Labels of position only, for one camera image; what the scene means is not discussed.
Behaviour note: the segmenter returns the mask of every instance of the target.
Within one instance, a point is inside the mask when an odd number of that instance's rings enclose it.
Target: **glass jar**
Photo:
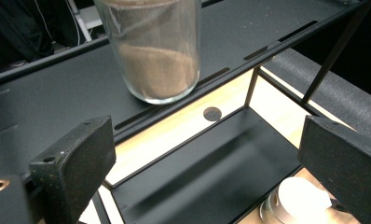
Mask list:
[[[128,89],[174,102],[199,80],[200,0],[95,0]]]

